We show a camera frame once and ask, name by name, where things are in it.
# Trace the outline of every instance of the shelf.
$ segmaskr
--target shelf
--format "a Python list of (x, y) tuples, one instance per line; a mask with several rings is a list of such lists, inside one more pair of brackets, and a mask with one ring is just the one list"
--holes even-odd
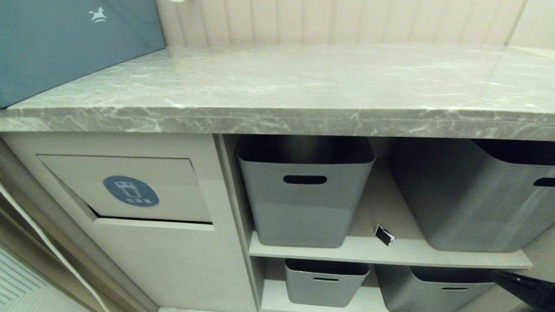
[[(397, 240), (386, 246), (374, 236), (380, 223)], [(528, 269), (532, 263), (522, 250), (514, 253), (441, 251), (428, 244), (388, 168), (375, 165), (366, 184), (349, 234), (339, 248), (266, 246), (256, 232), (252, 256), (320, 259), (397, 265), (465, 268)]]
[(389, 312), (385, 307), (380, 287), (371, 269), (368, 277), (348, 306), (296, 304), (289, 301), (285, 286), (285, 267), (282, 259), (269, 259), (264, 280), (261, 312)]

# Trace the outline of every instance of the gray marble countertop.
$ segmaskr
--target gray marble countertop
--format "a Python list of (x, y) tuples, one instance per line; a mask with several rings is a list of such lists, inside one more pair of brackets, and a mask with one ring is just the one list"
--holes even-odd
[(168, 48), (0, 110), (0, 131), (555, 140), (554, 72), (496, 46)]

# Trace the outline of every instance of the gray storage bin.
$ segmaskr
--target gray storage bin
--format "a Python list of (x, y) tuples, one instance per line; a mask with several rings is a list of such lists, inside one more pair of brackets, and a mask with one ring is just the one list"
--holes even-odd
[(512, 252), (555, 223), (554, 142), (405, 139), (393, 173), (439, 250)]
[(285, 259), (287, 296), (293, 303), (343, 308), (369, 271), (366, 263)]
[(244, 135), (238, 150), (265, 245), (343, 244), (376, 159), (366, 138)]
[(391, 312), (452, 312), (493, 286), (491, 270), (375, 264)]

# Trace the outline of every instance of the bin handle hole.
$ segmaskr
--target bin handle hole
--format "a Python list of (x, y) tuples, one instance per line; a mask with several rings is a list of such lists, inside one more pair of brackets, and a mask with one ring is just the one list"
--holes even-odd
[(327, 178), (323, 175), (286, 175), (283, 181), (289, 184), (324, 184)]
[(555, 178), (541, 178), (534, 182), (535, 187), (555, 188)]
[(323, 280), (323, 281), (339, 281), (339, 279), (330, 279), (330, 278), (313, 278), (315, 280)]
[(462, 291), (468, 290), (468, 287), (443, 287), (441, 290)]

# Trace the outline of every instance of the small black tag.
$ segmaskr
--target small black tag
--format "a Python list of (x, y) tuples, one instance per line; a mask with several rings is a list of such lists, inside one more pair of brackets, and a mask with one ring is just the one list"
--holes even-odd
[(386, 229), (382, 228), (380, 224), (376, 227), (376, 237), (379, 238), (387, 246), (395, 241), (395, 236), (391, 235)]

